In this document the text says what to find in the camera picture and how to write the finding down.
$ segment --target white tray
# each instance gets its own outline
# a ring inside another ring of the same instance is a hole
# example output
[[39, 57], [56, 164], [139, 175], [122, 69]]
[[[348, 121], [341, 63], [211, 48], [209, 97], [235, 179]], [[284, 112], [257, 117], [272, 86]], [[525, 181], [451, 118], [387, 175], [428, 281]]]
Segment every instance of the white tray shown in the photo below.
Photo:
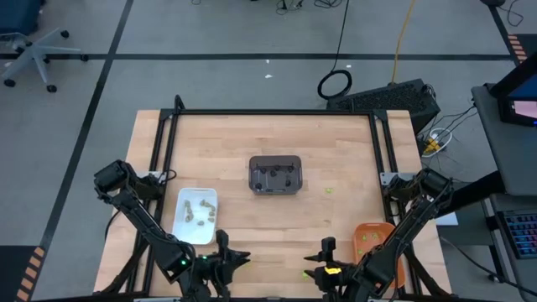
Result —
[[[185, 208], [185, 201], [190, 201], [190, 208], [194, 219], [186, 222], [188, 215]], [[214, 222], [207, 220], [209, 218], [210, 207], [201, 206], [202, 200], [215, 206]], [[203, 188], [183, 188], [177, 196], [177, 206], [175, 207], [175, 219], [172, 234], [177, 239], [190, 244], [209, 244], [212, 242], [215, 234], [216, 217], [218, 216], [218, 196], [214, 189]]]

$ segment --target orange plastic container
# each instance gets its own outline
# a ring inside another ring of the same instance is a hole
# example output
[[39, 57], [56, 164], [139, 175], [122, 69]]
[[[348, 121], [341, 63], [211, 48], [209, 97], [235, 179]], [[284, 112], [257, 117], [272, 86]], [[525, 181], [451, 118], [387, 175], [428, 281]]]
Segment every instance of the orange plastic container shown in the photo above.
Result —
[[[373, 247], [382, 244], [388, 235], [394, 230], [395, 226], [390, 223], [363, 223], [357, 226], [352, 237], [354, 246], [354, 262], [358, 264], [363, 255], [369, 252]], [[401, 258], [397, 262], [397, 285], [403, 287], [405, 281], [403, 263]], [[395, 288], [395, 280], [389, 285]]]

